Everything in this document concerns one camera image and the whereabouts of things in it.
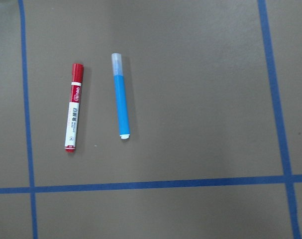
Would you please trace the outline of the blue highlighter pen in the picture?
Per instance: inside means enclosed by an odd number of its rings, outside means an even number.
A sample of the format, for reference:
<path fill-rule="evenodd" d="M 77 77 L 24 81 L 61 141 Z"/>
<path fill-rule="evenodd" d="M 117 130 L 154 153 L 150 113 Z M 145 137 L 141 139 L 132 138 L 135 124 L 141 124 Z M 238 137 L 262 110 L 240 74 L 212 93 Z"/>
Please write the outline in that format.
<path fill-rule="evenodd" d="M 118 115 L 119 137 L 122 140 L 126 140 L 130 138 L 130 127 L 127 111 L 122 55 L 120 53 L 112 53 L 111 61 L 115 88 L 116 108 Z"/>

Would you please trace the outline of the red capped white marker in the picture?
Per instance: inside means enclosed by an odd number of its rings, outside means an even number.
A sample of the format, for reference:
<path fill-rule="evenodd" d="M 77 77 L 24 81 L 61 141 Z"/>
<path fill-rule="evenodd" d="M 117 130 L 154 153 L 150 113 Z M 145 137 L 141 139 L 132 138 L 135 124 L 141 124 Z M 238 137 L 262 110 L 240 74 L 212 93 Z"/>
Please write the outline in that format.
<path fill-rule="evenodd" d="M 77 128 L 79 120 L 79 109 L 83 82 L 84 66 L 74 63 L 72 66 L 71 93 L 68 105 L 68 117 L 64 149 L 67 152 L 74 152 L 76 149 Z"/>

